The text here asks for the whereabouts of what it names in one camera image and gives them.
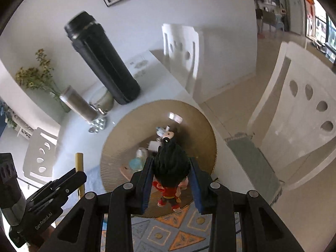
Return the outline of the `person's left hand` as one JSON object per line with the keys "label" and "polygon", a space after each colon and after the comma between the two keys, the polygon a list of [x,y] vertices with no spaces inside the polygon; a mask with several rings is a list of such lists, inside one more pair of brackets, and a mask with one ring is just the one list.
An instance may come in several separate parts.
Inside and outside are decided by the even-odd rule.
{"label": "person's left hand", "polygon": [[54,232],[55,228],[49,226],[33,243],[28,243],[29,252],[38,252],[42,244],[46,242]]}

